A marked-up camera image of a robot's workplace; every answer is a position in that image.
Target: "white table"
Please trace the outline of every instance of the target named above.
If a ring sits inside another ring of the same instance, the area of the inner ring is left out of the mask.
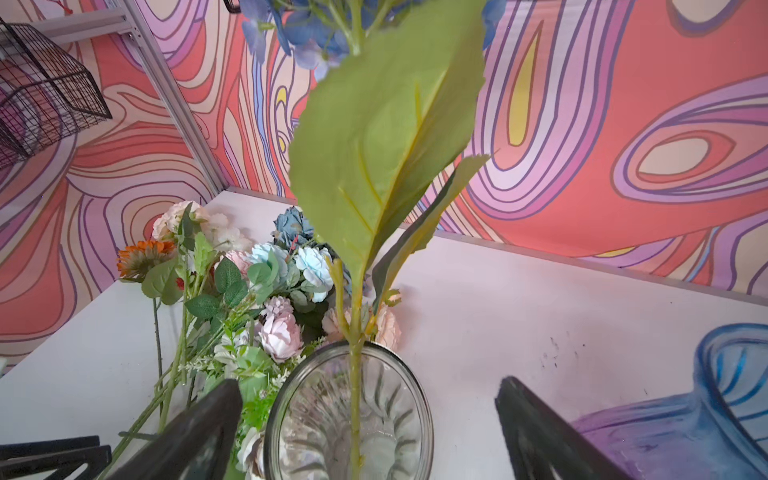
[[[208,208],[267,241],[286,205],[225,192]],[[768,323],[765,306],[445,238],[396,286],[399,353],[429,397],[438,480],[512,478],[493,403],[504,376],[572,420],[690,391],[707,332]],[[161,309],[166,366],[179,319]],[[115,283],[0,379],[0,444],[99,435],[115,447],[156,379],[151,302]]]

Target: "black wire basket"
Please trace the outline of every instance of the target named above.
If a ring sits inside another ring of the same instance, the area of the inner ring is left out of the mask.
[[[86,67],[30,25],[0,18],[0,168],[108,118]]]

